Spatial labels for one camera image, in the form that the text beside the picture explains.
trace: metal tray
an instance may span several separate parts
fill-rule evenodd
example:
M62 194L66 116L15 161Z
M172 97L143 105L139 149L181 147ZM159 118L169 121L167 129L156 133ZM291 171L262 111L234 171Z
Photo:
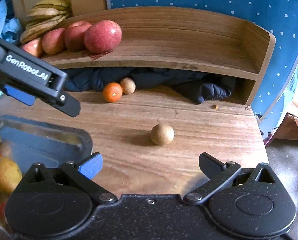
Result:
M92 139L84 130L11 115L0 117L0 137L0 153L13 159L22 173L35 162L56 168L92 153Z

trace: logo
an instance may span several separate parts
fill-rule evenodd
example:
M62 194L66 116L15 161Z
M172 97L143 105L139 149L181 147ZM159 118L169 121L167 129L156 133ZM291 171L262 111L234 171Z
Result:
M25 62L19 61L19 60L13 58L12 55L8 55L6 57L6 61L10 62L13 65L16 65L17 67L20 67L21 69L23 69L23 70L25 70L25 71L27 71L27 72L29 72L29 73L31 73L31 74L39 77L39 78L41 78L42 80L47 80L47 78L49 76L46 73L40 73L38 69L33 69L31 67L31 65L26 65Z

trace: bunch of bananas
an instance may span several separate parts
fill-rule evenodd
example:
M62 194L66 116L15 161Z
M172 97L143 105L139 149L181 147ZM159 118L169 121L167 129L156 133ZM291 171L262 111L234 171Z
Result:
M25 21L27 25L20 37L21 43L27 43L48 32L69 16L69 5L63 0L41 0L29 11Z

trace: gray floor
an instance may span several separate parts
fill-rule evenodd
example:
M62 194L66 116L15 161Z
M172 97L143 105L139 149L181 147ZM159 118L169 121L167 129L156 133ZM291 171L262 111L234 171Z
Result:
M289 235L294 240L298 240L298 141L275 139L267 147L267 154L270 166L297 207L297 216Z

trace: wooden shelf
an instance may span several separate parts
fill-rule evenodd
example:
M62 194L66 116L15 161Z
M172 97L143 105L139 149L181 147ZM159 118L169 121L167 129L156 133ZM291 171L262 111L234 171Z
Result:
M60 69L133 66L187 69L250 80L243 102L251 104L269 64L275 37L236 17L179 7L133 7L104 10L63 21L117 22L120 45L105 55L64 51L43 57Z

